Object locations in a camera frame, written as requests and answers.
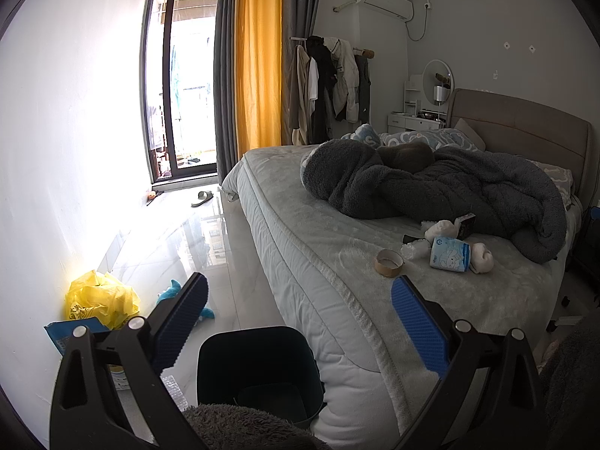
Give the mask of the white sock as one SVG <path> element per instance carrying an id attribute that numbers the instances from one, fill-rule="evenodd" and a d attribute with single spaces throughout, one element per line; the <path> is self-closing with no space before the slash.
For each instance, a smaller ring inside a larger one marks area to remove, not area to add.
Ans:
<path id="1" fill-rule="evenodd" d="M 459 234 L 459 228 L 447 219 L 438 222 L 421 222 L 421 230 L 429 243 L 432 243 L 436 237 L 457 238 Z"/>
<path id="2" fill-rule="evenodd" d="M 488 273 L 493 270 L 494 258 L 484 243 L 471 245 L 470 268 L 476 274 Z"/>

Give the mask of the blue tissue pack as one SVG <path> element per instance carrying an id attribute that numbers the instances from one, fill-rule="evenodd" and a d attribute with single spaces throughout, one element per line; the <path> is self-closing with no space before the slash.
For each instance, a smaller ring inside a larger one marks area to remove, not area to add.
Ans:
<path id="1" fill-rule="evenodd" d="M 432 268 L 466 272 L 470 267 L 471 246 L 450 237 L 435 237 L 431 246 L 429 265 Z"/>

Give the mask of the bubble wrap piece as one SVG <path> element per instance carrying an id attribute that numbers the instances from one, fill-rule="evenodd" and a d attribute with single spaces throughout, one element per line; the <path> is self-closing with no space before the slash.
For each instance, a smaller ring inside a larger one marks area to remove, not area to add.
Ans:
<path id="1" fill-rule="evenodd" d="M 430 252 L 431 244 L 426 239 L 418 239 L 400 247 L 400 255 L 407 261 L 428 259 Z"/>

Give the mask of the cardboard tape roll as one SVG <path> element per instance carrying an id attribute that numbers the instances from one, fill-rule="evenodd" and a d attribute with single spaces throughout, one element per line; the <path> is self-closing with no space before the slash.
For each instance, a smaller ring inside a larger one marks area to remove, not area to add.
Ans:
<path id="1" fill-rule="evenodd" d="M 400 253 L 390 250 L 380 250 L 374 258 L 374 269 L 385 278 L 396 278 L 401 274 L 404 259 Z"/>

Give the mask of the blue pet food bag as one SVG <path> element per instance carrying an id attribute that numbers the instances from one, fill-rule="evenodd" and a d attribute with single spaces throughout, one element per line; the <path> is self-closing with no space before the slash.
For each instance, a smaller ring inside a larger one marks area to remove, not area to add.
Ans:
<path id="1" fill-rule="evenodd" d="M 63 356 L 66 352 L 68 341 L 77 327 L 83 326 L 91 333 L 102 333 L 109 331 L 109 328 L 100 322 L 97 317 L 87 319 L 69 320 L 52 322 L 45 326 L 48 337 L 52 340 L 54 346 Z"/>

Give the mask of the blue plush toy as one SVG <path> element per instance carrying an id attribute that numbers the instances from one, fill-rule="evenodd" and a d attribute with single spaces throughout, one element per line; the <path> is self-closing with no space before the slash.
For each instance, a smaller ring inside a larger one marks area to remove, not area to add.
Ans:
<path id="1" fill-rule="evenodd" d="M 191 300 L 191 298 L 187 294 L 181 295 L 182 290 L 183 288 L 181 283 L 176 279 L 172 279 L 170 281 L 170 285 L 164 291 L 157 295 L 156 305 L 159 305 L 163 301 L 174 299 L 181 299 L 183 302 L 186 302 L 187 305 L 189 305 L 189 301 Z M 210 307 L 208 307 L 207 305 L 204 305 L 199 311 L 197 322 L 215 318 L 215 312 L 212 309 L 210 309 Z"/>

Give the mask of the dark grey fleece blanket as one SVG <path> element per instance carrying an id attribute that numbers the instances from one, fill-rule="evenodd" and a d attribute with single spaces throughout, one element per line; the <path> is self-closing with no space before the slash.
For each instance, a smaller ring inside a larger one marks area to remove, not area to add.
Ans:
<path id="1" fill-rule="evenodd" d="M 306 156 L 301 181 L 315 198 L 360 219 L 437 222 L 472 215 L 476 234 L 509 240 L 542 264 L 560 253 L 566 209 L 549 176 L 534 163 L 503 152 L 445 146 L 410 147 L 409 169 L 384 159 L 381 148 L 334 139 Z"/>

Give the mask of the grey slipper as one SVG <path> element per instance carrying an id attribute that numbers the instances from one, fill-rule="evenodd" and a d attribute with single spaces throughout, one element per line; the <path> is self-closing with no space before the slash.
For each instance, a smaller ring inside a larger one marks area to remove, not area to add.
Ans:
<path id="1" fill-rule="evenodd" d="M 214 198 L 214 193 L 212 191 L 199 191 L 197 195 L 191 201 L 190 206 L 192 208 L 200 207 L 201 205 L 206 204 L 210 200 Z"/>

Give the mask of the brown plush pillow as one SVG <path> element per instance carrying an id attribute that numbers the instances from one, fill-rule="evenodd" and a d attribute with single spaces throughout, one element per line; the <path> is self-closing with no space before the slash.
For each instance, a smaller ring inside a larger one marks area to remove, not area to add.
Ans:
<path id="1" fill-rule="evenodd" d="M 434 162 L 433 150 L 419 141 L 380 146 L 377 152 L 385 166 L 411 174 L 423 171 Z"/>

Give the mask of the patterned blue grey duvet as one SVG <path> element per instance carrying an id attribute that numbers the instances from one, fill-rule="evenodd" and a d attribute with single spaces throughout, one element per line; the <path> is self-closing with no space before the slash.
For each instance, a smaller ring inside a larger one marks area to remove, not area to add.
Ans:
<path id="1" fill-rule="evenodd" d="M 363 124 L 354 132 L 343 135 L 342 139 L 356 140 L 370 145 L 374 149 L 382 146 L 398 146 L 412 142 L 422 142 L 427 144 L 432 150 L 447 146 L 458 147 L 469 152 L 475 152 L 476 150 L 483 152 L 484 150 L 483 145 L 478 146 L 464 132 L 454 128 L 377 134 L 369 124 Z"/>

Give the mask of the grey bed headboard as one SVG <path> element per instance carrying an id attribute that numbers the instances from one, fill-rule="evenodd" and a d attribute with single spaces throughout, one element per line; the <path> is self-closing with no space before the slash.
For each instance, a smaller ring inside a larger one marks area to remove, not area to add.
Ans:
<path id="1" fill-rule="evenodd" d="M 506 152 L 568 169 L 584 208 L 596 194 L 599 139 L 588 121 L 514 96 L 457 88 L 447 106 L 447 126 L 460 120 L 491 152 Z"/>

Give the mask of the white vanity table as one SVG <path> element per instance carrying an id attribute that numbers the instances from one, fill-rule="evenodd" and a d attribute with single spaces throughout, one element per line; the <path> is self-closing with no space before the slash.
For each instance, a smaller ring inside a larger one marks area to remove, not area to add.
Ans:
<path id="1" fill-rule="evenodd" d="M 387 115 L 387 132 L 428 131 L 443 127 L 441 113 L 426 100 L 421 74 L 411 74 L 405 81 L 403 107 Z"/>

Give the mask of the clothes rack with garments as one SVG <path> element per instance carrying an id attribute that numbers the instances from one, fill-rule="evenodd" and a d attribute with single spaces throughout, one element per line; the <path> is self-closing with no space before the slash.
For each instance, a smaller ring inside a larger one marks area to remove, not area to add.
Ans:
<path id="1" fill-rule="evenodd" d="M 370 120 L 370 49 L 356 48 L 338 37 L 290 37 L 295 44 L 294 84 L 296 126 L 294 145 L 325 142 L 334 128 L 367 124 Z"/>

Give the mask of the grey curtain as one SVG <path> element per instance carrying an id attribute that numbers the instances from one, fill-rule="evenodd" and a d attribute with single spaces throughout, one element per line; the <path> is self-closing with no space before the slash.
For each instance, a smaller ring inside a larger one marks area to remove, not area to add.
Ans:
<path id="1" fill-rule="evenodd" d="M 236 6 L 236 0 L 217 0 L 214 30 L 214 127 L 217 177 L 220 184 L 238 161 L 234 85 Z"/>

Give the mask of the yellow curtain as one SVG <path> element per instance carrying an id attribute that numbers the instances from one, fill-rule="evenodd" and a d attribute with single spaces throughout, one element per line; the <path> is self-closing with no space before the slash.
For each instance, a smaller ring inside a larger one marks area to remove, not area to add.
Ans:
<path id="1" fill-rule="evenodd" d="M 235 118 L 238 155 L 282 143 L 283 0 L 236 0 Z"/>

